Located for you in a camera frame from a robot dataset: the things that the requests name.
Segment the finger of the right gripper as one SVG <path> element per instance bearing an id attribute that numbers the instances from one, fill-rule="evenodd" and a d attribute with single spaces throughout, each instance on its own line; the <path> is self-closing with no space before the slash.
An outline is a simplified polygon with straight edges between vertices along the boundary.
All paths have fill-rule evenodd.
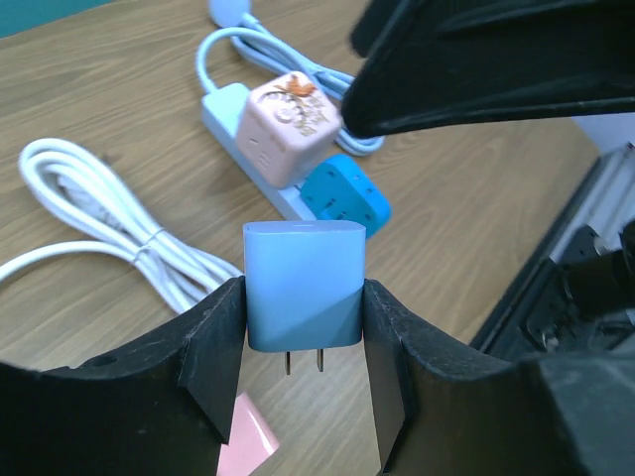
<path id="1" fill-rule="evenodd" d="M 350 40 L 361 138 L 634 108 L 630 1 L 372 1 Z"/>

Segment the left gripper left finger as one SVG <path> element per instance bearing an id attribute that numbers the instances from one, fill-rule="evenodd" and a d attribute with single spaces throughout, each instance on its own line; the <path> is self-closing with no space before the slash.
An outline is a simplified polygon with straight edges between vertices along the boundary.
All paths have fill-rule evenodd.
<path id="1" fill-rule="evenodd" d="M 76 368 L 1 367 L 5 475 L 212 475 L 229 439 L 246 330 L 232 279 Z"/>

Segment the light blue cube adapter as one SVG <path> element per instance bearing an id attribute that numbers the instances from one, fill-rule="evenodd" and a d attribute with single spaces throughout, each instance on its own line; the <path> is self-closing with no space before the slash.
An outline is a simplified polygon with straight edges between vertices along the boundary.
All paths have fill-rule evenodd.
<path id="1" fill-rule="evenodd" d="M 362 338 L 366 229 L 348 220 L 243 227 L 247 335 L 261 353 L 323 353 Z"/>

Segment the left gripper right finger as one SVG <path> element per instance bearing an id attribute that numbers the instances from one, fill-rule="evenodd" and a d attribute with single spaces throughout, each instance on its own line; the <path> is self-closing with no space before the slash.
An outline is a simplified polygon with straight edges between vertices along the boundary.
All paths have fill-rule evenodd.
<path id="1" fill-rule="evenodd" d="M 384 475 L 630 475 L 634 359 L 486 355 L 364 285 L 363 337 Z"/>

